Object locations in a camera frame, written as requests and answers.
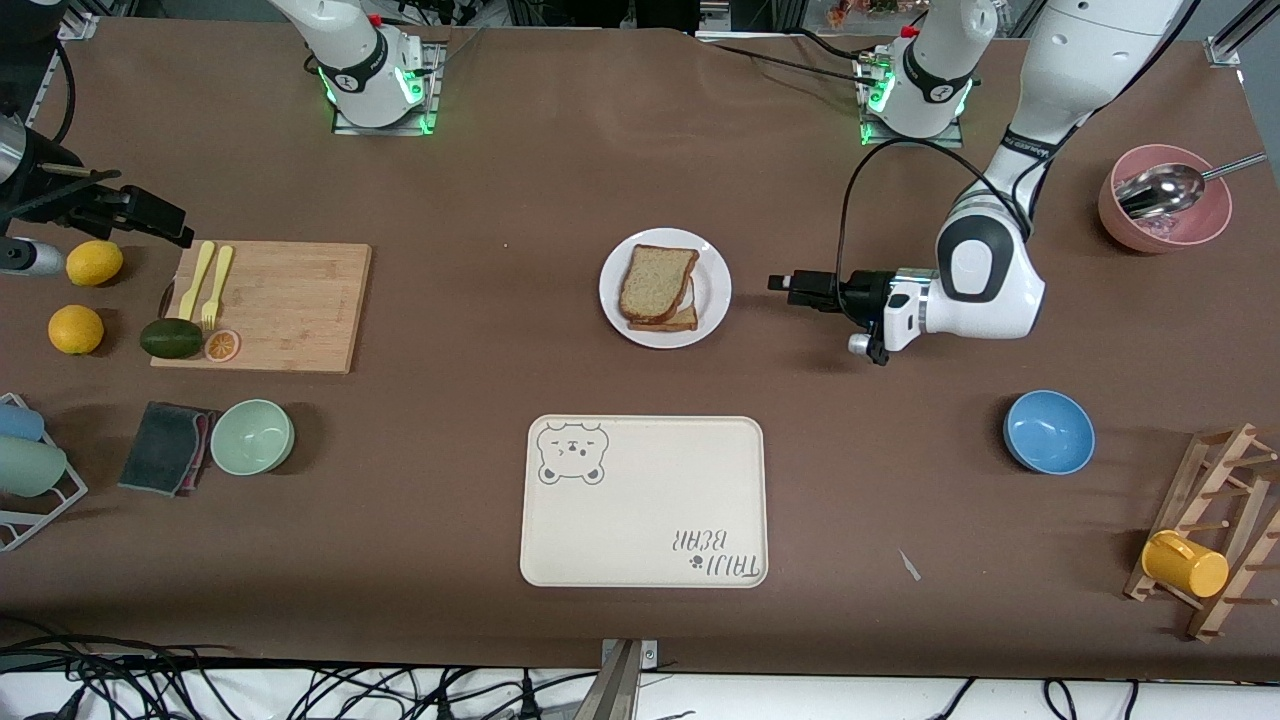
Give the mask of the metal spoon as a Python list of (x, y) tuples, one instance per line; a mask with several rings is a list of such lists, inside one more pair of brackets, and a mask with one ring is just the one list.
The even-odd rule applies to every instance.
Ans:
[(1193, 208), (1204, 196), (1211, 182), (1267, 160), (1267, 152), (1256, 152), (1208, 170), (1197, 170), (1180, 163), (1165, 163), (1120, 183), (1114, 191), (1114, 197), (1121, 210), (1134, 220), (1172, 215)]

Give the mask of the yellow mug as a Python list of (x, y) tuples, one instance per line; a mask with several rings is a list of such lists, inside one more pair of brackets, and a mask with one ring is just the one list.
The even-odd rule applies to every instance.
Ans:
[(1175, 530), (1161, 530), (1147, 539), (1139, 564), (1147, 577), (1196, 598), (1217, 594), (1231, 569), (1222, 553)]

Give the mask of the dark green avocado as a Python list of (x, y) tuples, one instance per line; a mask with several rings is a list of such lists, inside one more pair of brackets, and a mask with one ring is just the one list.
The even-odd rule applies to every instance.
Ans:
[(141, 331), (140, 347), (151, 357), (192, 357), (204, 347), (204, 329), (184, 319), (160, 318)]

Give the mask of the cream tray with bear print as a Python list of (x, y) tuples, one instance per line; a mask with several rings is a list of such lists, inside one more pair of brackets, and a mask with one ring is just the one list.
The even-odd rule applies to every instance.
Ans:
[(769, 570), (765, 445), (748, 416), (545, 415), (520, 544), (544, 588), (746, 589)]

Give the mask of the white round plate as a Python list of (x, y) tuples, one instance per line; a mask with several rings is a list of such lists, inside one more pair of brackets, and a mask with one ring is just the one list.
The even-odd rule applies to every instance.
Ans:
[[(620, 310), (620, 288), (630, 265), (632, 249), (640, 243), (699, 251), (700, 258), (691, 274), (696, 282), (699, 318), (696, 331), (640, 332), (627, 328), (628, 322)], [(690, 231), (653, 228), (641, 231), (614, 247), (602, 269), (598, 295), (602, 310), (609, 323), (623, 337), (644, 347), (673, 350), (687, 347), (708, 337), (727, 315), (733, 292), (728, 265), (710, 242)]]

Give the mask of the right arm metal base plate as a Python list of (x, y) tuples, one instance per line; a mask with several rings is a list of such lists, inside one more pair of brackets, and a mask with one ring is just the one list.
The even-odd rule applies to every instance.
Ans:
[(448, 46), (404, 37), (361, 85), (349, 73), (320, 70), (333, 108), (334, 135), (433, 135)]

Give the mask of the round yellow orange fruit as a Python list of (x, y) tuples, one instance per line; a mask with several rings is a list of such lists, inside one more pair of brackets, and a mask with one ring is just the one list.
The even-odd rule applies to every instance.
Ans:
[(102, 318), (91, 307), (67, 305), (56, 310), (47, 322), (51, 345), (70, 356), (93, 352), (105, 337)]

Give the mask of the dark grey folded cloth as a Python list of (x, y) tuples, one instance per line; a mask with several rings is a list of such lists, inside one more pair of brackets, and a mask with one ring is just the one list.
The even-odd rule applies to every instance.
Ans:
[(173, 498), (191, 495), (206, 465), (218, 411), (147, 404), (116, 484)]

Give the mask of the yellow lemon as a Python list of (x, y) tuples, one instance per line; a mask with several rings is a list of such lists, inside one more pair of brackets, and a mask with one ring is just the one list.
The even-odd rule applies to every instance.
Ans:
[(123, 265), (124, 254), (116, 243), (91, 240), (67, 255), (65, 273), (72, 284), (97, 287), (115, 278)]

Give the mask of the grey metal box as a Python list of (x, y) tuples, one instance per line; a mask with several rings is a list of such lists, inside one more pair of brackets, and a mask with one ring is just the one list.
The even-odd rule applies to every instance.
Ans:
[(701, 22), (701, 0), (563, 0), (580, 27), (620, 29), (630, 13), (637, 28), (668, 28), (694, 35)]

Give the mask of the plain brown bread slice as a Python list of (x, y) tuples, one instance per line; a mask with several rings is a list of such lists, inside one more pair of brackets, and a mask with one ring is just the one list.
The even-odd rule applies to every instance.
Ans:
[(623, 318), (641, 325), (669, 320), (680, 310), (699, 258), (695, 249), (636, 245), (620, 288)]

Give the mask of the yellow plastic fork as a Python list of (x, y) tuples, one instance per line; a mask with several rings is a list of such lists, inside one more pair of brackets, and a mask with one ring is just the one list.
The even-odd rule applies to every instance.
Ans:
[(212, 333), (218, 328), (223, 295), (230, 274), (234, 254), (236, 247), (228, 243), (221, 245), (218, 250), (212, 291), (207, 301), (201, 307), (201, 325), (206, 333)]

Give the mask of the pale green bowl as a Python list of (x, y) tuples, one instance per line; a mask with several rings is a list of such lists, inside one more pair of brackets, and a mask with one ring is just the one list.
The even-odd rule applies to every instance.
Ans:
[(214, 462), (233, 477), (252, 477), (279, 468), (294, 447), (294, 424), (273, 401), (251, 398), (229, 407), (212, 429)]

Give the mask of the wooden cutting board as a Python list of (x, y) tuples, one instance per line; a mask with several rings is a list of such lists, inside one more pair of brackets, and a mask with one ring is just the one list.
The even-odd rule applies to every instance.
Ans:
[(155, 368), (347, 374), (372, 261), (366, 243), (218, 241), (234, 250), (218, 329), (241, 347), (220, 363), (197, 352), (151, 359)]

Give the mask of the pink bowl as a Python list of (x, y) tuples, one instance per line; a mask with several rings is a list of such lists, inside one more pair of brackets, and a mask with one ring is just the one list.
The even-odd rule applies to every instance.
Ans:
[(1143, 170), (1166, 163), (1184, 164), (1201, 172), (1212, 169), (1199, 155), (1165, 143), (1139, 146), (1120, 156), (1097, 193), (1100, 222), (1116, 243), (1137, 252), (1166, 254), (1207, 243), (1228, 227), (1233, 197), (1224, 179), (1208, 182), (1202, 197), (1185, 211), (1139, 220), (1125, 214), (1114, 191)]

